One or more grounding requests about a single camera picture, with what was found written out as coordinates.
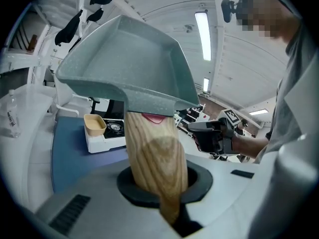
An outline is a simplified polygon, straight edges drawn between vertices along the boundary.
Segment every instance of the blue mat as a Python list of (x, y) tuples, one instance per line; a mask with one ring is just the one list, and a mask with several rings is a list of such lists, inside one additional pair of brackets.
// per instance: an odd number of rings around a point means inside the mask
[(54, 130), (51, 155), (53, 192), (64, 191), (97, 167), (127, 158), (126, 147), (89, 153), (83, 118), (60, 117)]

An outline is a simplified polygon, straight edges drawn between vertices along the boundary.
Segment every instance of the wooden handle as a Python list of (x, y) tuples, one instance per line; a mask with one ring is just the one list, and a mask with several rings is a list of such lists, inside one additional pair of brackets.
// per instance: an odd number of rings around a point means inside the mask
[(188, 188), (184, 149), (174, 118), (127, 112), (125, 139), (135, 183), (159, 196), (160, 213), (173, 224)]

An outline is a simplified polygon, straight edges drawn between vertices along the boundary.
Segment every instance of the plastic bottle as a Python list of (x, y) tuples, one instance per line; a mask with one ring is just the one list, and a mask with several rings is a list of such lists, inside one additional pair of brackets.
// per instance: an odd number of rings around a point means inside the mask
[(6, 114), (9, 120), (9, 127), (14, 138), (18, 138), (21, 134), (18, 121), (17, 103), (14, 97), (14, 90), (9, 90), (9, 100), (6, 107)]

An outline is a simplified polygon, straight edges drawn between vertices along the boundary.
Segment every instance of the man's arm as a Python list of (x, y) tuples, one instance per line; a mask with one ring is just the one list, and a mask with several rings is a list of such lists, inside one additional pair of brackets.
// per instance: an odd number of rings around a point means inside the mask
[(268, 144), (269, 140), (265, 138), (256, 139), (242, 136), (237, 133), (231, 139), (233, 150), (247, 157), (256, 158), (258, 153)]

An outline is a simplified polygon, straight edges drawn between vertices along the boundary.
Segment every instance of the pink object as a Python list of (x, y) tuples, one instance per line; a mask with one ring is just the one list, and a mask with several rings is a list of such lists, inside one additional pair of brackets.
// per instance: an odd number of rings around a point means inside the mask
[(166, 118), (163, 115), (154, 115), (154, 114), (142, 114), (147, 120), (153, 122), (154, 124), (161, 124), (161, 122)]

